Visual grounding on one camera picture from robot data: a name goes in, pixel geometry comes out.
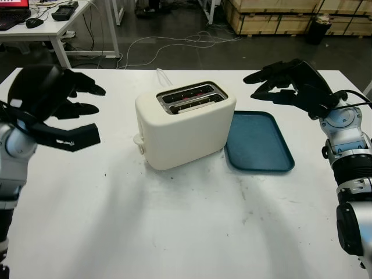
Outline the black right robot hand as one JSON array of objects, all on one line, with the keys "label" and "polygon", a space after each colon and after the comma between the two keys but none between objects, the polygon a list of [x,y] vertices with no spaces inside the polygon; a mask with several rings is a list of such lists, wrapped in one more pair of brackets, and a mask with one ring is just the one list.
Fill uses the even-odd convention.
[{"label": "black right robot hand", "polygon": [[253,99],[295,106],[307,112],[311,119],[327,117],[339,102],[318,71],[300,59],[265,66],[246,76],[243,82],[261,83],[251,95]]}]

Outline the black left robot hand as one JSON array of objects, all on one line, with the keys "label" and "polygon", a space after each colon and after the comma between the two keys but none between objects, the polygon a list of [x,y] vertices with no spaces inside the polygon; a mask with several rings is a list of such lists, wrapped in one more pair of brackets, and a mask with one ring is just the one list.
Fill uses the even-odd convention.
[{"label": "black left robot hand", "polygon": [[106,91],[87,75],[58,65],[31,65],[17,74],[8,92],[7,103],[39,121],[54,116],[59,120],[93,115],[99,109],[87,103],[73,103],[79,92],[96,96]]}]

